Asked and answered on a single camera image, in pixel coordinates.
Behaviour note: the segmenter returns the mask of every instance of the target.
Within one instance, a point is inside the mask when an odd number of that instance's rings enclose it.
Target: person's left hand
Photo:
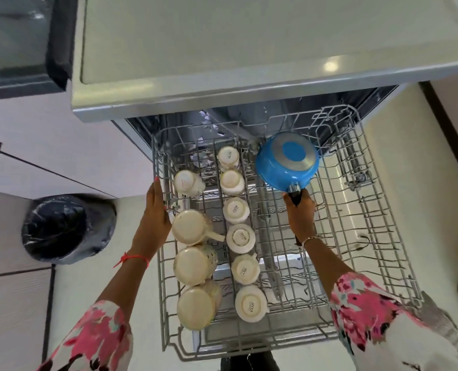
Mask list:
[[[155,177],[146,194],[146,208],[133,238],[131,251],[151,260],[170,232],[169,214],[164,206],[160,179]]]

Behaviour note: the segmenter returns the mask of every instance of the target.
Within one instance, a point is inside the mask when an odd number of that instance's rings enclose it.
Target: garbage bin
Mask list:
[[[59,195],[34,201],[21,229],[28,254],[72,264],[102,251],[114,234],[116,212],[106,200]]]

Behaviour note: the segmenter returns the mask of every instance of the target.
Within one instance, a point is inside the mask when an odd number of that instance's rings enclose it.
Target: sleeve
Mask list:
[[[113,302],[92,305],[37,371],[126,371],[133,337],[121,308]]]
[[[457,349],[363,274],[349,272],[330,297],[339,339],[360,371],[428,371],[434,357],[458,362]]]

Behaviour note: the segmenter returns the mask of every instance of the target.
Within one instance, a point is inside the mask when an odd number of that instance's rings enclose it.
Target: blue saucepan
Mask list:
[[[310,140],[290,131],[279,132],[258,151],[257,174],[271,187],[289,193],[298,205],[303,189],[319,168],[319,154]]]

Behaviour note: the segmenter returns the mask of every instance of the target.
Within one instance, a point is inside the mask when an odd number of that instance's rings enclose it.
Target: cup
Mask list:
[[[222,292],[213,280],[203,285],[187,288],[177,301],[177,318],[183,327],[201,331],[215,317],[220,306]]]
[[[255,285],[240,289],[235,305],[238,316],[249,323],[259,322],[270,311],[265,294]]]
[[[233,169],[222,173],[220,176],[220,188],[227,195],[237,196],[244,190],[244,178],[241,173]]]
[[[222,147],[217,155],[219,168],[222,172],[239,167],[239,152],[232,146]]]
[[[232,225],[227,231],[227,245],[237,254],[246,254],[255,246],[256,235],[246,224]]]
[[[225,201],[222,213],[231,224],[244,223],[250,216],[250,206],[246,200],[235,197]]]
[[[231,267],[232,277],[238,283],[243,285],[251,285],[260,275],[260,264],[257,260],[257,254],[238,255]]]
[[[189,246],[177,253],[174,259],[174,276],[184,285],[199,285],[212,277],[218,262],[213,247]]]
[[[179,194],[190,197],[200,196],[205,190],[205,183],[199,175],[183,170],[174,177],[174,187]]]
[[[179,212],[172,222],[174,238],[185,245],[202,243],[207,238],[224,242],[225,237],[213,231],[212,219],[196,210]]]

